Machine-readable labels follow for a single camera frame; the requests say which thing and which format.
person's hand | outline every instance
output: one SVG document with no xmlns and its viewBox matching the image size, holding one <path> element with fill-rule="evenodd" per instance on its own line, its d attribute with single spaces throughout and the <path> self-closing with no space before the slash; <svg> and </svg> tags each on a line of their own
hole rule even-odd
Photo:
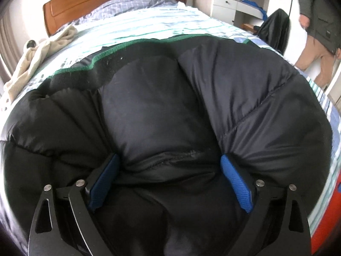
<svg viewBox="0 0 341 256">
<path fill-rule="evenodd" d="M 338 60 L 341 60 L 341 49 L 338 48 L 338 50 L 336 51 L 336 57 L 338 58 Z"/>
<path fill-rule="evenodd" d="M 301 14 L 299 16 L 299 23 L 301 24 L 301 27 L 303 29 L 306 29 L 310 25 L 310 19 L 308 17 L 306 17 L 305 15 Z"/>
</svg>

metal pin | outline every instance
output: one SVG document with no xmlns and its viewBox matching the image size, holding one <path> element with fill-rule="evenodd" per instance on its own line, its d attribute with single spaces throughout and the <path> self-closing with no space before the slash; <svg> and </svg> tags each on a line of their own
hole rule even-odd
<svg viewBox="0 0 341 256">
<path fill-rule="evenodd" d="M 263 187 L 263 186 L 265 186 L 265 183 L 264 183 L 263 180 L 258 179 L 258 180 L 256 181 L 256 185 L 259 186 L 259 187 Z"/>
<path fill-rule="evenodd" d="M 52 189 L 52 186 L 51 185 L 46 185 L 44 187 L 44 191 L 49 191 L 50 189 Z"/>
<path fill-rule="evenodd" d="M 76 182 L 76 186 L 78 186 L 78 187 L 81 187 L 81 186 L 83 186 L 84 184 L 85 184 L 85 181 L 84 181 L 83 179 L 78 180 L 78 181 Z"/>
<path fill-rule="evenodd" d="M 296 191 L 297 187 L 294 184 L 290 184 L 289 189 L 291 189 L 292 191 Z"/>
</svg>

person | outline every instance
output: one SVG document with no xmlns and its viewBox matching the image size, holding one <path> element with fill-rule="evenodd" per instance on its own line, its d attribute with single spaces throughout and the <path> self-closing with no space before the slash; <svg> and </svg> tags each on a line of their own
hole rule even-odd
<svg viewBox="0 0 341 256">
<path fill-rule="evenodd" d="M 341 59 L 341 20 L 326 0 L 298 0 L 299 22 L 308 33 L 306 46 L 296 67 L 305 71 L 321 58 L 321 71 L 315 83 L 322 89 L 332 79 L 335 58 Z"/>
</svg>

brown pants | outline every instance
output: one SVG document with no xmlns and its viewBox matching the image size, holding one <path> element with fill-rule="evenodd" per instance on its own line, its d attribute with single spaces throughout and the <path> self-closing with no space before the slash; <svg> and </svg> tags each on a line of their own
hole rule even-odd
<svg viewBox="0 0 341 256">
<path fill-rule="evenodd" d="M 308 35 L 306 46 L 295 65 L 305 71 L 318 58 L 321 58 L 321 72 L 316 77 L 315 83 L 324 89 L 331 82 L 335 56 L 321 42 Z"/>
</svg>

person's leg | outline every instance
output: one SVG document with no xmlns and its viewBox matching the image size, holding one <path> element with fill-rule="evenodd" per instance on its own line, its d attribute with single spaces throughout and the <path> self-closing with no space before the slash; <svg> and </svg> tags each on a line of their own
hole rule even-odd
<svg viewBox="0 0 341 256">
<path fill-rule="evenodd" d="M 315 83 L 321 89 L 324 89 L 326 85 L 330 84 L 334 63 L 335 56 L 326 49 L 325 53 L 321 57 L 321 72 L 315 79 Z"/>
<path fill-rule="evenodd" d="M 315 46 L 314 40 L 315 39 L 311 35 L 307 36 L 306 46 L 304 47 L 301 56 L 295 63 L 295 66 L 301 71 L 305 71 L 313 61 L 321 56 L 318 47 Z"/>
</svg>

